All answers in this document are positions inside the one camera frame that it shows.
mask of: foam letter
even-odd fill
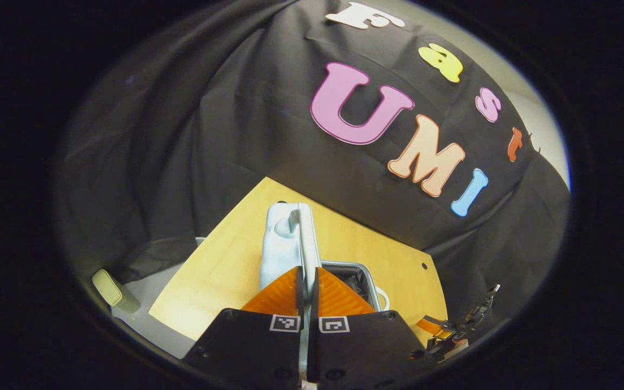
[[[483,171],[475,168],[473,170],[473,179],[471,183],[466,188],[466,191],[461,195],[459,200],[456,200],[451,203],[451,210],[454,214],[459,217],[466,217],[466,214],[469,212],[469,207],[471,203],[476,199],[480,191],[488,185],[488,177],[483,173]]]
[[[459,82],[459,74],[464,65],[449,50],[438,44],[431,43],[427,47],[418,49],[418,54],[428,64],[440,69],[440,73],[451,82]]]
[[[481,88],[480,96],[476,96],[476,108],[485,116],[488,122],[495,123],[497,121],[497,112],[502,109],[502,103],[490,89]]]
[[[449,179],[456,165],[464,160],[466,153],[461,146],[454,143],[437,153],[440,127],[423,114],[416,116],[415,121],[418,123],[418,128],[411,142],[408,143],[401,156],[389,161],[387,166],[394,175],[407,178],[411,174],[411,165],[418,160],[413,171],[413,182],[418,183],[431,173],[420,187],[431,197],[438,197],[444,183]]]
[[[370,24],[374,27],[384,27],[385,25],[389,25],[389,22],[398,25],[398,27],[404,27],[406,25],[403,20],[368,7],[367,5],[352,2],[349,2],[349,4],[351,5],[350,7],[337,14],[327,14],[326,18],[362,30],[367,29],[365,20],[369,20]]]
[[[414,103],[403,92],[390,86],[379,87],[383,98],[362,126],[353,126],[341,118],[341,108],[357,86],[369,83],[369,76],[338,62],[327,64],[329,74],[312,98],[310,113],[323,131],[349,144],[364,145],[377,140],[401,110],[413,109]]]
[[[518,128],[512,128],[512,140],[510,140],[510,146],[507,147],[507,155],[510,156],[510,161],[517,161],[517,149],[522,148],[524,143],[522,142],[522,132]]]

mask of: wooden table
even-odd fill
[[[322,260],[365,265],[374,284],[389,295],[391,309],[427,343],[432,335],[414,324],[426,314],[446,319],[443,291],[430,255],[270,178],[264,178],[221,220],[163,289],[149,314],[197,340],[221,309],[244,306],[258,292],[267,210],[279,200],[309,204]]]

